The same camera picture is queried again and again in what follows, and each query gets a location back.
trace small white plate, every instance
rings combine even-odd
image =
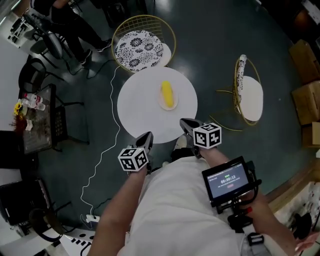
[[[172,88],[172,93],[173,93],[173,100],[174,100],[174,104],[173,107],[168,107],[165,103],[165,99],[164,99],[164,95],[162,93],[162,85],[160,85],[160,90],[158,91],[158,103],[160,105],[161,108],[163,108],[164,110],[167,111],[171,111],[174,110],[176,108],[176,106],[178,105],[178,94],[175,92],[173,85],[171,84],[171,88]]]

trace white round table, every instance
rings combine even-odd
[[[164,110],[158,103],[161,84],[171,83],[178,96],[173,110]],[[119,119],[126,131],[137,138],[153,133],[153,143],[170,142],[184,133],[181,118],[195,118],[197,94],[190,81],[169,67],[150,67],[133,74],[123,85],[117,101]]]
[[[264,107],[264,92],[261,84],[254,78],[245,75],[239,94],[241,95],[240,106],[245,119],[258,121]]]

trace gold wire chair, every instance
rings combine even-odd
[[[156,16],[138,15],[125,20],[122,24],[119,25],[119,27],[116,29],[116,31],[113,34],[112,42],[111,42],[111,51],[112,51],[114,60],[117,62],[117,64],[120,67],[122,67],[123,69],[129,72],[132,72],[131,70],[125,68],[121,63],[119,63],[115,55],[115,49],[116,49],[117,43],[124,35],[126,35],[131,31],[137,31],[137,30],[145,30],[145,31],[151,32],[155,34],[163,44],[167,44],[171,50],[171,58],[168,61],[168,63],[172,60],[176,52],[177,43],[176,43],[176,35],[172,30],[172,28],[170,27],[170,25],[166,23],[163,19]]]
[[[259,84],[261,85],[261,81],[260,81],[260,77],[259,77],[259,74],[258,74],[258,71],[255,67],[255,65],[251,62],[250,59],[246,59],[250,64],[251,66],[253,67],[254,69],[254,72],[256,74],[256,77],[258,79],[258,82]],[[240,57],[237,59],[236,63],[235,63],[235,68],[234,68],[234,77],[233,77],[233,87],[232,87],[232,91],[229,91],[229,90],[216,90],[217,93],[229,93],[229,94],[232,94],[233,96],[233,108],[234,108],[234,111],[241,115],[242,116],[242,119],[245,121],[245,123],[249,126],[255,126],[257,123],[258,123],[258,120],[257,121],[251,121],[251,120],[248,120],[245,118],[244,116],[244,113],[241,109],[241,106],[240,106],[240,97],[239,97],[239,93],[238,93],[238,80],[237,80],[237,73],[238,73],[238,69],[239,69],[239,61],[240,61]],[[242,129],[232,129],[232,128],[228,128],[224,125],[222,125],[221,123],[219,123],[215,118],[213,118],[212,114],[209,115],[209,117],[215,121],[219,126],[229,130],[229,131],[234,131],[234,132],[242,132],[243,130]]]

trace cardboard box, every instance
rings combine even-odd
[[[320,81],[299,87],[292,92],[292,97],[301,125],[320,120]]]
[[[320,80],[320,65],[306,41],[299,40],[289,49],[289,53],[303,85]]]
[[[302,127],[302,146],[304,148],[320,148],[320,122]]]

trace strap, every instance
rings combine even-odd
[[[264,244],[264,236],[256,233],[254,225],[248,225],[242,228],[243,232],[251,247],[251,252],[254,256],[271,256],[270,252]]]

